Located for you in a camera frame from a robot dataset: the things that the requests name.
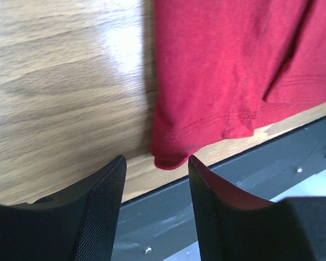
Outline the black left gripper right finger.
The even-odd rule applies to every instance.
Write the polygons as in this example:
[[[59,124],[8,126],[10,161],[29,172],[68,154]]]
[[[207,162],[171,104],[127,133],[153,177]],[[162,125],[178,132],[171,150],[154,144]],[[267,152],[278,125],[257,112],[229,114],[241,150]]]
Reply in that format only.
[[[201,260],[326,260],[326,197],[277,203],[188,162]]]

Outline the dark red t shirt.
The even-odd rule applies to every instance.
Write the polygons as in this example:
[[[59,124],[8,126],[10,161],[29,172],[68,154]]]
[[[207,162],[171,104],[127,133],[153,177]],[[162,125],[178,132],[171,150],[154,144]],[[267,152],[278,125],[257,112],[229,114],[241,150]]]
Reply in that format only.
[[[155,1],[154,11],[156,167],[326,102],[326,1]]]

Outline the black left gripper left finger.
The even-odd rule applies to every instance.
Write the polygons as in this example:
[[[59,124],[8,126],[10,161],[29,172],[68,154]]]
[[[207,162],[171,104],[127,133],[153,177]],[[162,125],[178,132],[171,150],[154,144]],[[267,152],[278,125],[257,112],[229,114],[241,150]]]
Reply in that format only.
[[[34,203],[0,204],[0,260],[110,260],[124,156]]]

